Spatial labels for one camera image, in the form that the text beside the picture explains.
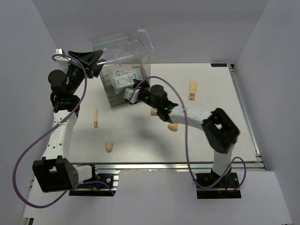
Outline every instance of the white table surface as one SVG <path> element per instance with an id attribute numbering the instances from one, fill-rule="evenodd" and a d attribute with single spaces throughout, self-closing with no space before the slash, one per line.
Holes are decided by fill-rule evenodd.
<path id="1" fill-rule="evenodd" d="M 239 180 L 243 172 L 238 172 Z M 34 182 L 29 201 L 47 204 Z M 189 172 L 122 171 L 114 197 L 63 196 L 46 209 L 26 207 L 34 225 L 281 225 L 291 223 L 274 172 L 247 172 L 241 199 L 197 199 Z"/>
<path id="2" fill-rule="evenodd" d="M 152 64 L 151 75 L 166 79 L 179 92 L 186 107 L 199 111 L 222 108 L 240 130 L 232 157 L 256 161 L 246 123 L 227 67 L 210 64 Z M 189 81 L 198 82 L 195 101 L 188 99 Z M 164 86 L 171 101 L 178 103 L 173 91 L 158 79 L 151 85 Z M 77 90 L 80 97 L 83 83 Z M 98 128 L 94 128 L 93 109 L 98 109 Z M 184 125 L 177 132 L 167 128 L 168 123 L 150 116 L 150 107 L 144 103 L 122 105 L 111 109 L 100 78 L 88 80 L 78 121 L 70 144 L 72 163 L 173 163 L 186 162 Z M 105 142 L 113 141 L 111 153 L 105 151 Z M 213 149 L 201 130 L 189 127 L 188 145 L 192 162 L 213 161 Z"/>

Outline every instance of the white wall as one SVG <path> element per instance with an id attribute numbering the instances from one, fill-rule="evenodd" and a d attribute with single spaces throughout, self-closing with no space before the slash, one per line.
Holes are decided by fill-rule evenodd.
<path id="1" fill-rule="evenodd" d="M 270 0 L 236 63 L 262 158 L 300 225 L 300 2 Z"/>
<path id="2" fill-rule="evenodd" d="M 0 220 L 19 224 L 24 208 L 13 190 L 16 160 L 52 123 L 49 72 L 59 68 L 42 19 L 31 0 L 0 2 Z M 28 195 L 33 160 L 40 159 L 47 140 L 36 145 L 20 163 L 17 184 Z"/>
<path id="3" fill-rule="evenodd" d="M 55 44 L 144 25 L 154 63 L 235 63 L 269 0 L 33 0 Z"/>

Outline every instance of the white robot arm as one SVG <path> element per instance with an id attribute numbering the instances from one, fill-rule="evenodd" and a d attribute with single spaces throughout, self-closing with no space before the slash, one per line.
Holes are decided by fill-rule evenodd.
<path id="1" fill-rule="evenodd" d="M 153 85 L 149 90 L 149 83 L 142 84 L 140 89 L 134 91 L 127 88 L 124 98 L 130 104 L 138 101 L 150 105 L 157 110 L 157 116 L 169 123 L 188 124 L 202 130 L 214 149 L 214 163 L 212 173 L 221 176 L 231 162 L 234 144 L 240 131 L 220 108 L 213 112 L 201 112 L 193 109 L 182 109 L 178 104 L 168 100 L 167 93 L 161 85 Z"/>
<path id="2" fill-rule="evenodd" d="M 81 62 L 88 78 L 99 76 L 103 64 L 97 65 L 97 61 L 102 53 L 102 50 L 84 53 L 68 52 L 70 56 Z M 67 120 L 62 121 L 79 104 L 80 99 L 74 93 L 84 80 L 83 69 L 76 62 L 63 57 L 58 57 L 56 60 L 68 64 L 67 74 L 61 70 L 54 70 L 48 76 L 52 90 L 50 99 L 54 111 L 53 126 L 57 124 L 59 126 L 51 133 L 41 160 L 34 161 L 32 165 L 43 192 L 75 190 L 83 181 L 98 181 L 94 165 L 73 166 L 68 161 L 71 135 L 77 121 L 79 107 Z"/>

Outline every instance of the purple cable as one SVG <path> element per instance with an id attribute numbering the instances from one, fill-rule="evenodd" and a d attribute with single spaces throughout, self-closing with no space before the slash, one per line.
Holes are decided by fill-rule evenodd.
<path id="1" fill-rule="evenodd" d="M 63 118 L 59 123 L 57 123 L 54 127 L 52 127 L 50 130 L 48 130 L 46 133 L 44 133 L 42 136 L 40 136 L 37 140 L 35 140 L 27 149 L 25 149 L 25 151 L 20 155 L 20 157 L 18 158 L 17 162 L 15 163 L 15 167 L 14 167 L 14 170 L 13 170 L 13 186 L 14 186 L 14 190 L 15 190 L 15 193 L 17 194 L 17 196 L 27 205 L 33 207 L 33 208 L 37 208 L 37 209 L 43 209 L 43 208 L 47 208 L 51 205 L 53 205 L 54 203 L 56 203 L 59 199 L 62 198 L 63 195 L 66 194 L 66 191 L 64 193 L 61 194 L 61 196 L 59 196 L 56 200 L 54 200 L 53 202 L 47 204 L 47 205 L 35 205 L 35 204 L 32 204 L 30 202 L 28 202 L 20 193 L 18 187 L 17 187 L 17 184 L 16 184 L 16 180 L 15 180 L 15 177 L 16 177 L 16 172 L 17 172 L 17 168 L 18 168 L 18 165 L 20 163 L 20 161 L 22 160 L 22 158 L 24 157 L 24 155 L 33 147 L 35 146 L 40 140 L 42 140 L 44 137 L 46 137 L 48 134 L 50 134 L 51 132 L 53 132 L 56 128 L 59 127 L 60 123 L 63 123 L 65 120 L 67 120 L 75 111 L 76 109 L 79 107 L 80 103 L 83 101 L 83 98 L 85 96 L 85 92 L 86 92 L 86 87 L 87 87 L 87 82 L 88 82 L 88 79 L 87 79 L 87 75 L 86 75 L 86 72 L 85 72 L 85 68 L 83 67 L 83 65 L 81 64 L 81 62 L 77 59 L 75 59 L 74 57 L 72 56 L 69 56 L 69 55 L 64 55 L 64 54 L 55 54 L 52 56 L 52 59 L 54 61 L 56 61 L 55 57 L 56 56 L 62 56 L 62 57 L 68 57 L 68 58 L 71 58 L 72 60 L 74 60 L 75 62 L 77 62 L 82 70 L 83 70 L 83 73 L 84 73 L 84 90 L 83 90 L 83 94 L 82 94 L 82 97 L 81 99 L 79 100 L 78 104 L 75 106 L 75 108 L 68 114 L 68 116 L 66 116 L 65 118 Z"/>
<path id="2" fill-rule="evenodd" d="M 243 177 L 242 182 L 241 182 L 234 190 L 231 190 L 231 192 L 237 190 L 238 188 L 240 188 L 240 186 L 244 183 L 244 180 L 245 180 L 245 178 L 246 178 L 246 164 L 245 164 L 244 160 L 243 160 L 241 157 L 238 157 L 238 156 L 236 156 L 236 157 L 234 157 L 234 158 L 232 159 L 232 161 L 229 163 L 229 165 L 227 166 L 227 168 L 225 169 L 225 171 L 222 173 L 222 175 L 221 175 L 221 176 L 220 176 L 213 184 L 211 184 L 211 185 L 209 185 L 209 186 L 207 186 L 207 187 L 204 187 L 204 186 L 201 186 L 201 185 L 198 183 L 198 181 L 196 180 L 196 178 L 195 178 L 195 176 L 194 176 L 194 174 L 193 174 L 193 172 L 192 172 L 191 165 L 190 165 L 190 161 L 189 161 L 189 155 L 188 155 L 188 116 L 187 116 L 187 112 L 186 112 L 186 110 L 185 110 L 184 103 L 183 103 L 183 101 L 182 101 L 182 99 L 181 99 L 179 93 L 175 90 L 175 88 L 174 88 L 168 81 L 166 81 L 165 79 L 163 79 L 163 78 L 161 78 L 161 77 L 158 77 L 158 76 L 149 76 L 149 77 L 143 79 L 143 80 L 142 80 L 141 82 L 139 82 L 138 85 L 134 88 L 134 92 L 132 93 L 132 95 L 131 95 L 131 97 L 130 97 L 130 99 L 129 99 L 129 102 L 131 101 L 131 99 L 132 99 L 132 97 L 133 97 L 135 91 L 141 86 L 141 84 L 142 84 L 144 81 L 146 81 L 146 80 L 148 80 L 148 79 L 151 79 L 151 78 L 157 78 L 157 79 L 159 79 L 159 80 L 165 82 L 165 83 L 166 83 L 166 84 L 167 84 L 167 85 L 175 92 L 176 96 L 178 97 L 178 99 L 179 99 L 179 101 L 180 101 L 180 103 L 181 103 L 181 105 L 182 105 L 183 112 L 184 112 L 184 118 L 185 118 L 185 124 L 186 124 L 186 129 L 185 129 L 185 146 L 186 146 L 187 167 L 188 167 L 188 170 L 189 170 L 189 172 L 190 172 L 190 174 L 191 174 L 191 177 L 192 177 L 193 181 L 195 182 L 195 184 L 196 184 L 199 188 L 201 188 L 201 189 L 209 189 L 209 188 L 213 188 L 213 187 L 214 187 L 216 184 L 218 184 L 218 183 L 223 179 L 223 177 L 226 175 L 226 173 L 227 173 L 228 170 L 230 169 L 230 167 L 231 167 L 233 161 L 236 160 L 236 159 L 240 159 L 240 160 L 242 161 L 243 165 L 244 165 L 244 170 L 245 170 L 245 172 L 244 172 L 244 177 Z"/>
<path id="3" fill-rule="evenodd" d="M 83 182 L 82 184 L 95 184 L 95 183 L 98 183 L 98 184 L 103 184 L 105 187 L 107 187 L 107 189 L 112 193 L 112 195 L 114 196 L 114 192 L 113 190 L 111 190 L 111 188 L 105 184 L 104 182 L 102 181 L 88 181 L 88 182 Z"/>

